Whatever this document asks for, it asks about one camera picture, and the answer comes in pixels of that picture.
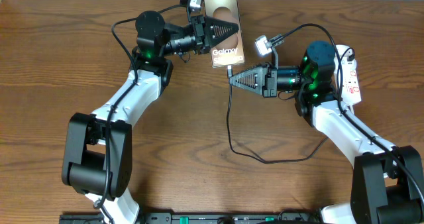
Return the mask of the Galaxy S25 Ultra smartphone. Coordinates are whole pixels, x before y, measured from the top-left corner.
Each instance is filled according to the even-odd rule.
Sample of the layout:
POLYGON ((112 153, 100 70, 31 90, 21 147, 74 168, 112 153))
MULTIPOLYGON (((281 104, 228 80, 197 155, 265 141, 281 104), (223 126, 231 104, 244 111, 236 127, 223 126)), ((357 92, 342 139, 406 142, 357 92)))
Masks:
POLYGON ((205 14, 212 18, 211 61, 214 68, 245 61, 237 0, 204 0, 205 14))

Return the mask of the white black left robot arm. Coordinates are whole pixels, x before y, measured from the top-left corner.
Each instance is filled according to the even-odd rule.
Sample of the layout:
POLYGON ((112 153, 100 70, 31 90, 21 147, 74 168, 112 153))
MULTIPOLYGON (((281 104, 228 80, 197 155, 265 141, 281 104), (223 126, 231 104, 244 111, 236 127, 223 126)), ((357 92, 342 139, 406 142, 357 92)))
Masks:
POLYGON ((93 202, 103 223, 136 223, 140 206, 128 189, 132 174, 132 129, 170 83, 169 55, 207 54, 239 31, 239 25, 204 15, 180 27, 161 12, 133 19, 137 46, 127 50, 131 66, 124 84, 90 114, 75 113, 69 123, 62 181, 93 202))

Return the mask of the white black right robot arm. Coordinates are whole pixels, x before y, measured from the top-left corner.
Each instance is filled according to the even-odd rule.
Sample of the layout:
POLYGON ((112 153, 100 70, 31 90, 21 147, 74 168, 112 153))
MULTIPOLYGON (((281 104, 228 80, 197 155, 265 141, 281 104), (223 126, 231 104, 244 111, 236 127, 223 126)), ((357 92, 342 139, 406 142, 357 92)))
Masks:
POLYGON ((353 168, 350 200, 320 210, 324 223, 422 223, 423 167, 411 146, 398 147, 367 127, 352 112, 357 90, 354 52, 342 45, 312 42, 300 65, 279 67, 278 60, 231 74, 229 84, 263 97, 293 92, 295 107, 323 133, 353 168))

